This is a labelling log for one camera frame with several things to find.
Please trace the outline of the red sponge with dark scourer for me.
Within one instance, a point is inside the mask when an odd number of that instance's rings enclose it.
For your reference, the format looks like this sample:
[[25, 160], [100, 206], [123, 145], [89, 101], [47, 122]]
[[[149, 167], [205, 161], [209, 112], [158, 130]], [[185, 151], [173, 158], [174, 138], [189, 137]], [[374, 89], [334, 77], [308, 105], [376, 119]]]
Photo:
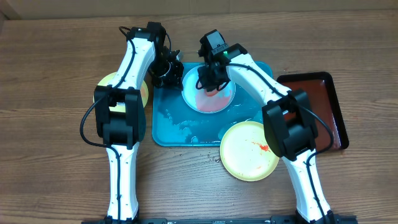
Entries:
[[206, 95], [206, 96], [209, 96], [209, 97], [215, 96], [217, 93], [218, 93], [218, 90], [217, 90], [217, 89], [214, 89], [214, 90], [211, 90], [211, 91], [205, 90], [205, 95]]

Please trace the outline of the light blue plate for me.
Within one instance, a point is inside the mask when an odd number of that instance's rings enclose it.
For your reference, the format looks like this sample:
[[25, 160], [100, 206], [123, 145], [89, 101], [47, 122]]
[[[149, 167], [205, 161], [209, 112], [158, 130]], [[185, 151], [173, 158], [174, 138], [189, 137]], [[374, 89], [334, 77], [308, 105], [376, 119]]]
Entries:
[[183, 72], [182, 98], [191, 109], [200, 113], [217, 113], [225, 109], [233, 100], [236, 85], [233, 82], [216, 93], [205, 93], [204, 89], [196, 89], [198, 80], [198, 68], [200, 63], [185, 63], [187, 69]]

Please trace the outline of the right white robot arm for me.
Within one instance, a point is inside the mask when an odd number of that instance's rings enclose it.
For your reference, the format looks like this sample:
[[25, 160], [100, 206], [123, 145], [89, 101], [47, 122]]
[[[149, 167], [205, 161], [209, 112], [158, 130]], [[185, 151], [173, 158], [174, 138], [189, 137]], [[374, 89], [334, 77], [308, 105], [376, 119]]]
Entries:
[[202, 44], [198, 54], [205, 61], [198, 89], [220, 90], [223, 84], [235, 82], [261, 106], [265, 139], [271, 151], [285, 162], [294, 187], [298, 222], [335, 223], [315, 159], [319, 154], [317, 124], [328, 134], [332, 131], [312, 111], [307, 93], [293, 91], [272, 79], [239, 44]]

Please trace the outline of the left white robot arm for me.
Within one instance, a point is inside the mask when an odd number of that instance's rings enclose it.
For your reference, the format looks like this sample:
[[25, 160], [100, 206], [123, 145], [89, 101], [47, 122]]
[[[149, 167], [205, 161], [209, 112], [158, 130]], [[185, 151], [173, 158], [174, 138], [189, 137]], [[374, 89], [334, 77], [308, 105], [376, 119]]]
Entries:
[[[80, 136], [87, 144], [106, 149], [109, 159], [110, 200], [101, 222], [138, 223], [137, 153], [146, 133], [141, 87], [150, 75], [157, 88], [182, 90], [183, 65], [178, 58], [180, 51], [164, 45], [170, 37], [161, 23], [121, 26], [119, 30], [126, 38], [126, 53], [114, 77], [96, 86], [93, 104], [81, 119]], [[84, 134], [91, 112], [95, 112], [96, 131], [103, 140], [98, 144]]]

